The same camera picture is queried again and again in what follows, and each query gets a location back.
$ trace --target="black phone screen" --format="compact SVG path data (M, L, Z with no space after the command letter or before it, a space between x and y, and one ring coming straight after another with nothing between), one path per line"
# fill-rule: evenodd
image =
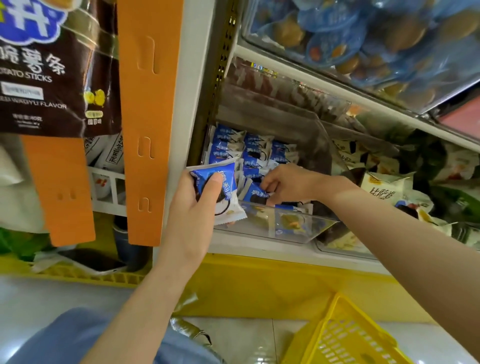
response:
M125 263L105 256L94 249L62 250L57 253L97 272L106 272L125 266Z

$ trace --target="finger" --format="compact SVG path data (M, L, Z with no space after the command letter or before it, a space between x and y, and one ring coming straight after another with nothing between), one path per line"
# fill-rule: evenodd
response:
M275 192L276 188L278 187L278 184L279 184L278 181L273 181L271 184L268 185L265 192L268 192L268 193Z
M223 174L214 173L208 182L206 183L200 201L198 201L198 207L202 210L215 211L215 204L222 190Z
M267 206L275 206L279 205L283 202L283 191L279 188L279 191L275 192L270 198L267 200Z
M175 195L173 196L172 204L174 208L190 209L195 205L195 188L193 187L194 180L190 172L184 170L180 176L179 184Z
M271 170L264 177L264 180L260 184L260 188L265 191L265 188L269 186L272 182L278 181L282 172L282 166L278 166L274 170Z

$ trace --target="tile floor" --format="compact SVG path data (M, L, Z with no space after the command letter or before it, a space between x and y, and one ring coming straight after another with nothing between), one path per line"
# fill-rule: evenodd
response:
M54 281L0 277L0 364L35 332L73 307L119 310L131 291ZM281 364L293 334L305 322L187 317L205 330L228 364ZM475 364L442 328L380 323L416 364Z

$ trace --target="yellow shopping basket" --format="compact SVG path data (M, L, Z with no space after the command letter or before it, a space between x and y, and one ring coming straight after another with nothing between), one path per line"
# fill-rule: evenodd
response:
M413 364L347 297L335 295L325 317L293 338L282 364Z

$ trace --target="left arm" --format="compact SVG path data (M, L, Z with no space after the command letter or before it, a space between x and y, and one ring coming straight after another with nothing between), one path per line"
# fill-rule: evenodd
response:
M223 176L216 173L195 200L188 172L170 205L158 260L81 364L151 364L185 285L210 245Z

